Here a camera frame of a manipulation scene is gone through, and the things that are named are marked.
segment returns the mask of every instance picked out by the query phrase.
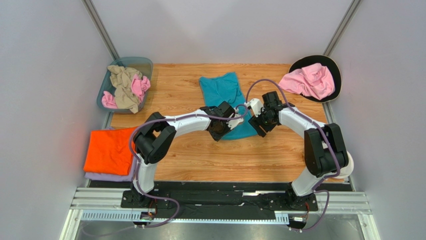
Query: pink cloth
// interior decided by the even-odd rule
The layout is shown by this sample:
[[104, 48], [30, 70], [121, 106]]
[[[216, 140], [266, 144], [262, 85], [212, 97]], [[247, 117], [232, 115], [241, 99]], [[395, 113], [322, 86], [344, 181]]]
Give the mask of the pink cloth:
[[144, 100], [145, 92], [150, 87], [150, 80], [146, 76], [143, 76], [142, 79], [140, 79], [137, 74], [133, 76], [133, 80], [131, 81], [131, 92], [139, 98], [140, 102]]
[[114, 96], [108, 91], [103, 91], [102, 105], [108, 109], [118, 109]]
[[321, 100], [335, 91], [335, 82], [330, 70], [321, 63], [296, 69], [284, 75], [279, 87], [293, 94], [302, 94]]

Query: metal corner post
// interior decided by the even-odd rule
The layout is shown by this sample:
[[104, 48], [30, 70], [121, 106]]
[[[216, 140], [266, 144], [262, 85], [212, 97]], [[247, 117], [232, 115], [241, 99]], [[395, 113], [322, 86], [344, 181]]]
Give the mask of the metal corner post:
[[96, 26], [103, 42], [105, 43], [106, 48], [108, 49], [109, 53], [111, 54], [112, 58], [114, 60], [117, 60], [120, 58], [116, 48], [114, 47], [113, 42], [111, 41], [110, 36], [108, 35], [107, 30], [104, 27], [104, 24], [101, 21], [101, 18], [99, 17], [98, 12], [96, 11], [95, 5], [93, 4], [92, 0], [81, 0], [86, 7], [86, 10], [88, 14], [90, 15], [90, 18], [92, 19], [94, 25]]
[[[363, 0], [353, 0], [346, 13], [344, 14], [340, 24], [338, 25], [336, 31], [334, 32], [333, 37], [331, 38], [330, 42], [328, 43], [328, 46], [325, 48], [324, 55], [327, 57], [330, 57], [333, 50], [335, 49], [336, 45], [338, 44], [340, 38], [342, 37], [345, 29], [348, 27], [349, 22], [354, 17], [355, 12], [357, 11], [358, 7], [360, 6], [361, 2]], [[324, 108], [325, 117], [327, 119], [327, 123], [335, 123], [336, 119], [333, 114], [332, 106], [329, 102], [323, 103], [322, 107]]]

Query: laundry basket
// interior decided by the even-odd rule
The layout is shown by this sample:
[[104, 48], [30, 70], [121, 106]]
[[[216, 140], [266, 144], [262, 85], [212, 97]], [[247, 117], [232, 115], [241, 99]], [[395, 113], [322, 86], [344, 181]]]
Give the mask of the laundry basket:
[[[129, 56], [129, 57], [122, 57], [119, 58], [113, 62], [111, 62], [110, 65], [118, 65], [125, 68], [134, 68], [141, 72], [144, 76], [146, 76], [149, 81], [151, 81], [151, 76], [153, 74], [153, 62], [145, 57], [136, 57], [136, 56]], [[103, 78], [102, 85], [100, 86], [99, 94], [97, 95], [96, 103], [97, 105], [106, 111], [113, 112], [113, 113], [120, 113], [120, 114], [131, 114], [132, 112], [129, 109], [112, 109], [107, 108], [102, 105], [102, 97], [104, 96], [104, 91], [107, 91], [114, 95], [114, 92], [116, 91], [116, 88], [113, 86], [110, 80], [111, 72], [109, 70], [106, 71], [105, 77]], [[142, 102], [138, 106], [138, 111], [140, 111], [144, 105], [145, 101], [147, 100], [148, 92], [150, 90], [148, 89], [145, 92], [145, 96], [143, 97]]]

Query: robotic arm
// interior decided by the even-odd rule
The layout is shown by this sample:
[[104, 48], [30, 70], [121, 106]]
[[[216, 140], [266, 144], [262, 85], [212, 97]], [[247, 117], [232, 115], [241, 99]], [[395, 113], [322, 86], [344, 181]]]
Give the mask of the robotic arm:
[[330, 150], [322, 139], [317, 126], [317, 123], [322, 128], [327, 140], [329, 141], [332, 150], [337, 158], [341, 173], [350, 174], [353, 168], [353, 160], [346, 151], [340, 127], [335, 124], [325, 124], [316, 121], [310, 117], [308, 119], [297, 114], [297, 107], [292, 105], [296, 110], [294, 112], [283, 104], [276, 91], [268, 92], [262, 96], [263, 104], [257, 98], [246, 103], [249, 109], [252, 109], [254, 116], [249, 120], [249, 123], [257, 131], [261, 137], [265, 137], [267, 132], [272, 131], [277, 125], [289, 127], [299, 136], [304, 138], [304, 161], [306, 167], [299, 177], [290, 183], [287, 204], [292, 208], [299, 208], [313, 194], [314, 187], [317, 187], [324, 177], [334, 175], [337, 171], [336, 164], [332, 158]]
[[224, 135], [232, 131], [243, 119], [217, 120], [210, 119], [208, 116], [231, 118], [238, 117], [238, 109], [232, 108], [226, 101], [219, 106], [201, 107], [200, 109], [178, 116], [162, 116], [159, 112], [151, 114], [147, 122], [158, 119], [175, 119], [174, 121], [162, 121], [149, 124], [142, 127], [133, 137], [136, 153], [141, 158], [141, 164], [138, 169], [138, 178], [141, 190], [148, 193], [154, 188], [154, 176], [157, 169], [157, 163], [162, 160], [172, 144], [174, 138], [180, 135], [188, 134], [194, 131], [207, 130], [215, 141], [219, 141]]
[[[253, 111], [249, 123], [258, 135], [265, 137], [275, 126], [284, 125], [304, 138], [306, 167], [300, 176], [290, 183], [286, 200], [289, 207], [300, 208], [314, 194], [312, 189], [319, 185], [324, 177], [334, 175], [337, 171], [330, 150], [313, 122], [323, 129], [340, 168], [345, 168], [350, 163], [350, 158], [346, 151], [341, 130], [335, 123], [325, 124], [312, 118], [305, 119], [288, 108], [286, 104], [283, 104], [276, 91], [268, 92], [262, 98], [263, 103], [257, 98], [245, 103], [247, 108]], [[138, 173], [136, 173], [138, 178], [134, 181], [139, 181], [143, 192], [147, 193], [154, 188], [157, 163], [165, 157], [174, 138], [194, 131], [207, 130], [215, 141], [219, 141], [243, 122], [242, 118], [217, 120], [205, 115], [222, 118], [237, 117], [238, 109], [232, 108], [224, 101], [218, 107], [205, 106], [195, 112], [179, 116], [162, 116], [159, 112], [155, 112], [147, 119], [147, 122], [163, 118], [175, 120], [148, 124], [136, 132], [133, 142], [136, 153], [142, 161]], [[176, 120], [183, 116], [188, 116], [188, 118]], [[155, 136], [154, 131], [160, 132], [160, 134]]]

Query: clothing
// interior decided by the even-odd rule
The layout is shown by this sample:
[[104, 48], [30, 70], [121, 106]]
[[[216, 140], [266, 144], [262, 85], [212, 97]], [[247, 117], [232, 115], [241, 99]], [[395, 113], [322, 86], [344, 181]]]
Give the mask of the clothing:
[[333, 76], [326, 66], [315, 63], [284, 75], [278, 83], [283, 90], [321, 100], [335, 91]]
[[145, 92], [151, 87], [150, 80], [143, 76], [142, 79], [135, 74], [131, 81], [131, 92], [139, 98], [139, 102], [144, 100]]
[[131, 164], [130, 172], [128, 173], [128, 175], [121, 176], [107, 173], [86, 172], [84, 177], [97, 181], [131, 182], [133, 180], [133, 175], [135, 174], [136, 163], [137, 159], [133, 157], [133, 162]]
[[119, 109], [129, 109], [132, 113], [139, 112], [139, 98], [130, 88], [119, 85], [115, 89], [115, 103]]
[[120, 176], [129, 175], [133, 159], [129, 150], [129, 138], [135, 128], [92, 131], [84, 171]]
[[102, 96], [102, 105], [105, 108], [108, 109], [117, 109], [117, 103], [116, 100], [114, 99], [114, 96], [109, 93], [108, 91], [103, 91], [103, 96]]
[[129, 109], [132, 113], [139, 111], [139, 98], [132, 92], [132, 76], [142, 78], [142, 73], [132, 67], [110, 65], [107, 67], [111, 72], [109, 79], [115, 89], [115, 103], [119, 109]]
[[[217, 107], [223, 101], [226, 101], [235, 108], [238, 104], [243, 104], [246, 101], [235, 72], [228, 72], [223, 76], [214, 78], [202, 76], [199, 79], [199, 85], [204, 96], [205, 105], [208, 107]], [[245, 109], [244, 107], [239, 107], [238, 111], [243, 114]], [[244, 117], [244, 122], [223, 136], [222, 140], [235, 140], [257, 135], [256, 130], [249, 123], [250, 118], [251, 114], [248, 113]]]

